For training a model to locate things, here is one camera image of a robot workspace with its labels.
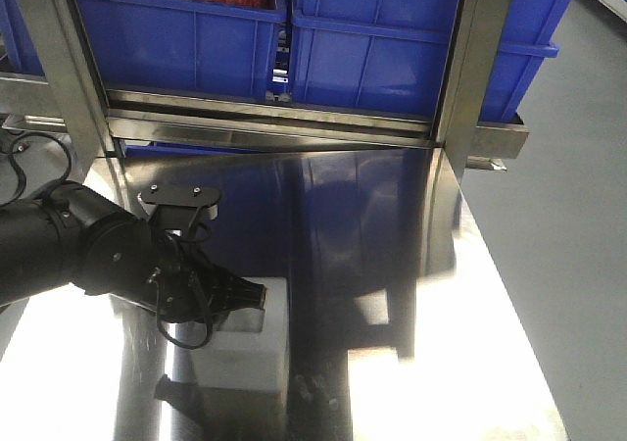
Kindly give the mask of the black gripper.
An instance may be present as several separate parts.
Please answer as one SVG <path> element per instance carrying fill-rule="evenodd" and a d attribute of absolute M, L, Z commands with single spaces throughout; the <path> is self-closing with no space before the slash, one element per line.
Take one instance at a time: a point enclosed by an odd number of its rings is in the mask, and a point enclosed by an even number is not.
<path fill-rule="evenodd" d="M 264 285 L 212 263 L 199 244 L 166 232 L 154 232 L 122 261 L 124 270 L 110 293 L 167 322 L 217 321 L 265 307 Z"/>

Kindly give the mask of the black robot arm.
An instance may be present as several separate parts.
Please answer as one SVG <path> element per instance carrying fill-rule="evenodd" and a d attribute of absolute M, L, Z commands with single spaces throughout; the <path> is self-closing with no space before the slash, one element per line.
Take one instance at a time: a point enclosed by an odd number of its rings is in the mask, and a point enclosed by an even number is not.
<path fill-rule="evenodd" d="M 264 306 L 263 285 L 203 249 L 219 190 L 154 184 L 139 198 L 153 209 L 147 219 L 73 181 L 2 207 L 2 305 L 71 283 L 170 323 Z"/>

